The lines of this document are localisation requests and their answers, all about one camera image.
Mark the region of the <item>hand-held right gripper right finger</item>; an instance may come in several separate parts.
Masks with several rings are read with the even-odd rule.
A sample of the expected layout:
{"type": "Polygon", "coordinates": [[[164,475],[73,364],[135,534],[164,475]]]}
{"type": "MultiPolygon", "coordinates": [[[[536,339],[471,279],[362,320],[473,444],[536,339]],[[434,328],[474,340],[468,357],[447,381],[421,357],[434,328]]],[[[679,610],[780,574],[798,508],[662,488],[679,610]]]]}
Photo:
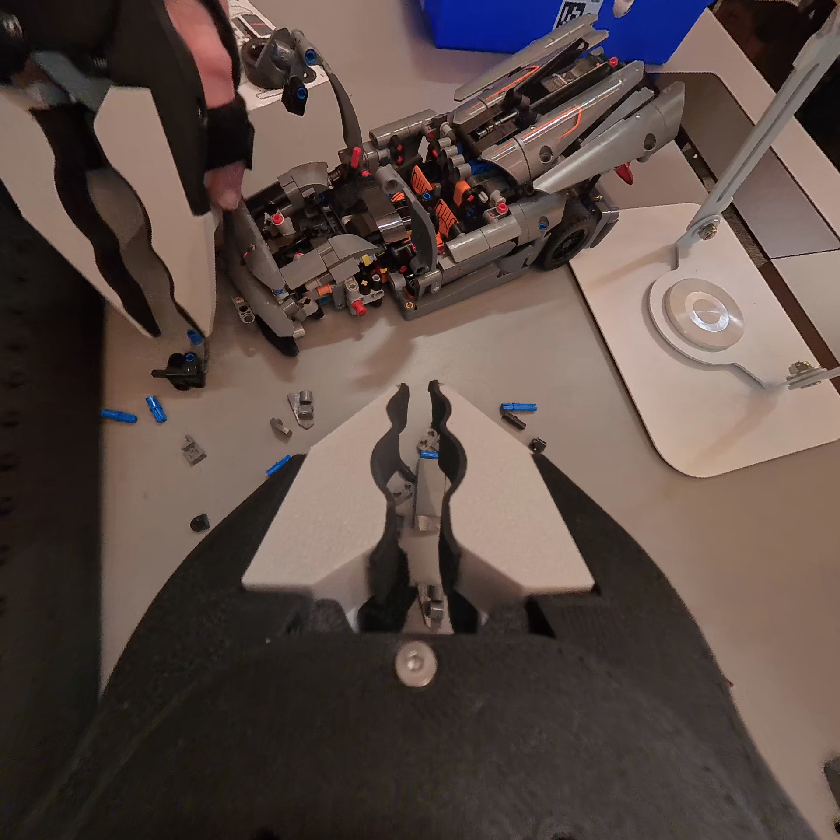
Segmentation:
{"type": "Polygon", "coordinates": [[[477,629],[498,607],[593,593],[537,452],[452,387],[428,392],[427,626],[477,629]]]}

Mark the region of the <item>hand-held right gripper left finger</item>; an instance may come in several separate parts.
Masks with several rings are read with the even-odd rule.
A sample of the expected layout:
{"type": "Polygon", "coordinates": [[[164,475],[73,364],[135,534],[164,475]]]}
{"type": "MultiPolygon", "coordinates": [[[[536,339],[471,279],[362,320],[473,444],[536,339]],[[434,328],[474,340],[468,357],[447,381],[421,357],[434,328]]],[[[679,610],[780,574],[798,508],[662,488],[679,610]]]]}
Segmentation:
{"type": "Polygon", "coordinates": [[[390,387],[303,459],[241,583],[248,592],[336,602],[359,629],[403,629],[411,578],[398,507],[408,385],[390,387]]]}

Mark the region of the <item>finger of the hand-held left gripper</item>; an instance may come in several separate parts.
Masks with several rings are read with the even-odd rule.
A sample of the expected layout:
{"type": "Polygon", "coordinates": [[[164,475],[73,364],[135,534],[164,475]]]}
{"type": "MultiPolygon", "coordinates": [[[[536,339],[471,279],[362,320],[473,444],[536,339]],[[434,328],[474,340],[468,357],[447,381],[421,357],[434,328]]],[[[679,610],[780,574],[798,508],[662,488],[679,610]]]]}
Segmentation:
{"type": "Polygon", "coordinates": [[[141,285],[123,260],[122,244],[100,215],[88,174],[103,167],[83,107],[30,108],[21,91],[2,92],[2,181],[17,209],[64,260],[133,326],[159,337],[141,285]]]}
{"type": "Polygon", "coordinates": [[[183,190],[151,91],[112,86],[93,121],[112,168],[149,218],[150,243],[171,279],[174,302],[204,336],[216,312],[213,211],[194,214],[183,190]]]}

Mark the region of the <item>black lego assembly blue pins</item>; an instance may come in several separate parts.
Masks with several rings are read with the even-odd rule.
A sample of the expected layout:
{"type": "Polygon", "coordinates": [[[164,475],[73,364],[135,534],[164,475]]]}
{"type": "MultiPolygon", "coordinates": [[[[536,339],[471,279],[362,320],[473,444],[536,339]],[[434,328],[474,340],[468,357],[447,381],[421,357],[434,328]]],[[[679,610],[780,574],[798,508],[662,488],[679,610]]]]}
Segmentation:
{"type": "Polygon", "coordinates": [[[207,340],[196,329],[187,330],[186,337],[190,343],[187,351],[173,353],[164,368],[150,372],[153,378],[169,382],[179,392],[204,389],[207,384],[207,340]]]}

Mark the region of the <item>grey lego car model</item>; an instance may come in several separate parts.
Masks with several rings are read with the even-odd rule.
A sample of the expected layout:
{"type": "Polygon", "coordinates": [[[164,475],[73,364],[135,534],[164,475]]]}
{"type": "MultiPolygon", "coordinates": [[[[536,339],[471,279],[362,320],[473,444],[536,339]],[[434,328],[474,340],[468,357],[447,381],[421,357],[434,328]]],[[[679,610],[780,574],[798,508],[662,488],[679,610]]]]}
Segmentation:
{"type": "Polygon", "coordinates": [[[248,81],[303,115],[320,70],[344,148],[282,173],[224,220],[222,257],[239,320],[294,357],[324,307],[361,318],[387,293],[415,320],[598,246],[619,212],[599,190],[631,185],[677,136],[682,81],[658,91],[641,60],[601,48],[587,14],[556,28],[455,93],[363,136],[322,52],[300,31],[267,29],[241,45],[248,81]]]}

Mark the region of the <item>person's left hand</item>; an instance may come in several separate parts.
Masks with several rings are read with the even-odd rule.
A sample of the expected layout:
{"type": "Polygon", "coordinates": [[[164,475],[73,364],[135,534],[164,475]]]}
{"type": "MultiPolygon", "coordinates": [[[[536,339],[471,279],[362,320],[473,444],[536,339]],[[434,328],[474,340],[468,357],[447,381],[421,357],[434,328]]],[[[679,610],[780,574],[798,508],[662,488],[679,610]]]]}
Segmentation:
{"type": "Polygon", "coordinates": [[[239,60],[229,2],[166,1],[171,24],[191,53],[206,104],[204,184],[211,204],[233,211],[253,164],[255,130],[238,92],[239,60]]]}

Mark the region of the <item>white sticker sheet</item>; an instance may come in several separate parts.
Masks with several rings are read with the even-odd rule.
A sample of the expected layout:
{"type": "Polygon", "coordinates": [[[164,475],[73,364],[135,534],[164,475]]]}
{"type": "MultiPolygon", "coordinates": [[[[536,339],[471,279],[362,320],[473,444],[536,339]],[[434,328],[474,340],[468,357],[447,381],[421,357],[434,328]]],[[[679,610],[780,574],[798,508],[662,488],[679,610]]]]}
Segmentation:
{"type": "Polygon", "coordinates": [[[257,109],[271,102],[278,101],[281,89],[268,89],[249,80],[247,74],[248,59],[246,46],[254,39],[263,41],[277,29],[268,17],[248,1],[228,2],[228,19],[234,31],[241,66],[241,81],[238,92],[246,100],[248,110],[257,109]]]}

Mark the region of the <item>white metal book stand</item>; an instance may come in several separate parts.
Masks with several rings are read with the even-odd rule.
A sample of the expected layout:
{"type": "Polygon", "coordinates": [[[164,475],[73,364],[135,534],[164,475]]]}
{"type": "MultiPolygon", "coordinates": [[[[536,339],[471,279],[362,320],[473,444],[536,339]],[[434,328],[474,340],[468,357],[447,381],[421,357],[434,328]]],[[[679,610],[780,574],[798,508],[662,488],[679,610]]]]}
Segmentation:
{"type": "Polygon", "coordinates": [[[628,209],[616,243],[572,261],[591,315],[660,456],[697,478],[838,440],[838,367],[816,363],[723,217],[838,57],[838,11],[705,202],[628,209]]]}

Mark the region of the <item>black dimpled mat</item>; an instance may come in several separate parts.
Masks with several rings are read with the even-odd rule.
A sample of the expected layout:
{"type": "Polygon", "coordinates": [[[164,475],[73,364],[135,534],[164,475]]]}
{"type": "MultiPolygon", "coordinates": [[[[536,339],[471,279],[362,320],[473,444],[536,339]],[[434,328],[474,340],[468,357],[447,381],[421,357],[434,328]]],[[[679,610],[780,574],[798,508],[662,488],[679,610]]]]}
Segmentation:
{"type": "Polygon", "coordinates": [[[100,679],[103,304],[1,200],[1,830],[87,729],[100,679]]]}

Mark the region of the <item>blue plastic bin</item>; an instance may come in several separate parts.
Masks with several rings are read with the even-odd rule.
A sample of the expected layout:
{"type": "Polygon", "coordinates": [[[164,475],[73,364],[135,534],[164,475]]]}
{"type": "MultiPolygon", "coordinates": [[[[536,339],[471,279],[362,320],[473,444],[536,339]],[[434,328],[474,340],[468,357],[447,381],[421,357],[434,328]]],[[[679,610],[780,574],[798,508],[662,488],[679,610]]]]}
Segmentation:
{"type": "Polygon", "coordinates": [[[587,14],[609,57],[664,65],[712,1],[421,1],[434,44],[513,54],[587,14]]]}

